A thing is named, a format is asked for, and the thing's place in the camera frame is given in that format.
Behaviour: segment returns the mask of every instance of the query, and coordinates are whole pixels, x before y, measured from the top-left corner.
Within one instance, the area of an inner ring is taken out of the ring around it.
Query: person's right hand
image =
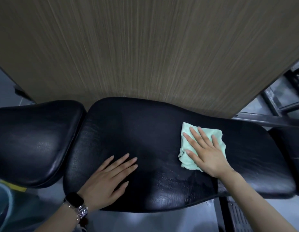
[[[198,131],[201,136],[190,127],[190,132],[197,141],[193,140],[186,133],[183,133],[184,137],[198,154],[197,156],[192,151],[185,150],[195,164],[207,174],[219,179],[223,177],[225,173],[234,171],[221,152],[217,138],[212,135],[212,143],[200,127],[198,127]]]
[[[134,164],[137,160],[136,157],[123,163],[128,157],[129,154],[125,154],[110,166],[108,165],[114,156],[108,158],[78,191],[89,212],[111,205],[124,194],[128,182],[123,183],[116,191],[114,190],[138,167],[137,164]]]

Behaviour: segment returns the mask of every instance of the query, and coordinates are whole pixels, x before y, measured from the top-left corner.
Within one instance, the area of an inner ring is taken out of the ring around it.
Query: floor
[[[14,93],[15,84],[0,70],[0,107],[29,105],[32,102]],[[272,90],[281,101],[288,105],[299,101],[299,97],[284,77],[271,85]],[[256,97],[243,112],[268,114],[261,96]],[[299,111],[289,114],[299,119]],[[64,198],[62,179],[45,189],[28,189],[28,193],[39,195],[49,206],[45,213],[50,215],[61,204]],[[297,230],[299,230],[299,197],[287,200],[268,200]],[[118,213],[97,211],[89,215],[89,231],[163,231],[163,232],[218,232],[224,231],[219,201],[213,199],[182,210],[164,213]]]

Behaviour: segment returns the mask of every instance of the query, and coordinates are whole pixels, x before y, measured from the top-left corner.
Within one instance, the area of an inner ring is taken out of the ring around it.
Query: padded seat
[[[276,127],[269,130],[290,166],[299,194],[299,128]]]
[[[76,101],[0,108],[0,178],[31,188],[58,181],[85,114]]]
[[[217,179],[181,168],[183,122],[221,129],[231,166],[261,195],[295,193],[290,170],[274,140],[257,124],[213,118],[163,102],[109,97],[88,111],[68,158],[65,193],[76,192],[108,157],[126,153],[139,167],[127,177],[125,194],[105,210],[157,212],[192,206],[228,195]]]

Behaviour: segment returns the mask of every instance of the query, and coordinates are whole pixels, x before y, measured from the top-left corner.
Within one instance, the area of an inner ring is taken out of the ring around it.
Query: microfiber cloth
[[[189,144],[187,139],[183,136],[183,132],[184,132],[184,133],[187,133],[193,140],[195,140],[192,133],[190,132],[190,129],[189,129],[190,127],[192,127],[200,135],[197,126],[193,126],[186,122],[184,122],[182,124],[182,131],[181,131],[181,140],[182,141],[181,141],[181,149],[179,150],[178,158],[179,158],[179,161],[182,162],[182,164],[181,164],[182,168],[186,168],[186,169],[190,169],[190,170],[200,170],[201,172],[203,172],[185,152],[185,149],[186,149],[186,150],[190,150],[190,151],[194,152],[196,155],[198,155],[197,152],[195,151],[195,149]],[[225,154],[226,145],[222,141],[222,131],[219,129],[206,129],[206,128],[202,128],[202,130],[205,132],[206,136],[210,139],[210,141],[212,141],[212,135],[214,135],[217,138],[219,146],[221,148],[221,151],[224,154],[224,156],[226,157],[226,154]]]

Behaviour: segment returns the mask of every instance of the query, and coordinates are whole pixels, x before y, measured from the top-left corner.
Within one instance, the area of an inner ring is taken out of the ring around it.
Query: folded towel
[[[190,169],[190,170],[200,170],[201,172],[203,172],[185,152],[185,149],[187,149],[187,150],[194,152],[196,155],[198,155],[197,152],[194,150],[194,148],[189,144],[189,142],[183,136],[183,132],[184,132],[184,133],[187,133],[192,139],[195,140],[195,138],[193,137],[193,135],[190,132],[189,127],[192,127],[200,135],[197,126],[193,126],[193,125],[185,123],[185,122],[182,124],[182,131],[181,131],[181,140],[182,141],[181,141],[181,149],[179,150],[178,158],[179,158],[179,161],[182,162],[182,164],[181,164],[182,168],[186,168],[186,169]],[[210,141],[212,141],[212,135],[214,135],[217,138],[219,146],[221,148],[221,151],[224,154],[224,156],[226,157],[226,154],[225,154],[226,145],[224,144],[224,142],[221,139],[222,131],[219,129],[206,129],[206,128],[202,128],[202,130],[205,132],[206,136],[210,139]]]

